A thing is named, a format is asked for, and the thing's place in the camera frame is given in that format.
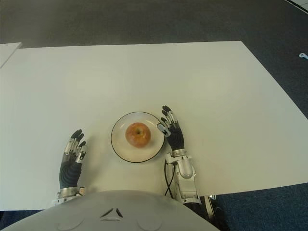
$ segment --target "table surface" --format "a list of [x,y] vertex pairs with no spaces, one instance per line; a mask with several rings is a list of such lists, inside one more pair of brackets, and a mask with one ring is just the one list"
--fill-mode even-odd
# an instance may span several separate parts
[[0,44],[0,68],[8,61],[10,56],[21,47],[21,42]]
[[88,190],[166,190],[161,153],[120,159],[114,123],[169,105],[193,157],[199,195],[308,181],[307,119],[240,41],[18,49],[1,69],[0,209],[43,209],[63,149],[82,128]]

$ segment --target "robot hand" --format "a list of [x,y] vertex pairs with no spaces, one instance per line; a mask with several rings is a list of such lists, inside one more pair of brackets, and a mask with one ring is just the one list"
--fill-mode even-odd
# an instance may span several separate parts
[[75,191],[77,191],[77,182],[81,173],[81,166],[87,152],[85,141],[79,145],[82,138],[82,130],[77,130],[69,139],[64,150],[60,167],[59,181],[61,189],[60,193],[66,191],[67,193],[65,193],[65,196],[67,196],[67,194],[74,194]]
[[164,124],[157,124],[157,128],[167,138],[172,151],[184,149],[183,133],[172,110],[168,106],[163,106],[162,113],[166,119],[162,117]]

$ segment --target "small white object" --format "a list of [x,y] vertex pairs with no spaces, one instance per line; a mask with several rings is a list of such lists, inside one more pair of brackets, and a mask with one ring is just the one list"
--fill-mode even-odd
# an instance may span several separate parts
[[305,53],[300,53],[300,54],[299,54],[299,57],[300,57],[300,58],[308,59],[308,56],[307,56]]
[[[143,123],[151,131],[151,140],[143,148],[132,146],[125,137],[126,129],[133,123]],[[112,129],[111,144],[115,153],[122,159],[139,163],[153,158],[164,144],[164,135],[157,129],[160,123],[154,116],[146,112],[133,112],[120,118]]]

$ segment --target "apple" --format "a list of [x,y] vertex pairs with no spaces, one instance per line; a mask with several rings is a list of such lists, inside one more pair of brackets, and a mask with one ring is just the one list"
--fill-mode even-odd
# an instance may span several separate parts
[[125,137],[132,146],[143,148],[151,139],[151,131],[143,123],[133,123],[126,129]]

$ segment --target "black cable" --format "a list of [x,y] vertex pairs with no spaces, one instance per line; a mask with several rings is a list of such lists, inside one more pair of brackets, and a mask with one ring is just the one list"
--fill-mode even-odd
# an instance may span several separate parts
[[174,198],[173,198],[173,195],[172,195],[172,192],[171,192],[171,189],[170,189],[170,185],[171,185],[171,183],[172,183],[172,181],[173,181],[173,177],[174,177],[174,173],[175,173],[175,165],[174,165],[174,164],[172,164],[172,165],[173,165],[172,178],[171,178],[170,183],[168,183],[168,179],[167,179],[167,175],[166,175],[167,160],[165,160],[165,164],[164,164],[164,175],[165,175],[165,180],[166,180],[166,184],[167,184],[167,190],[166,190],[166,192],[165,192],[165,196],[167,195],[167,192],[169,191],[171,198],[174,199]]

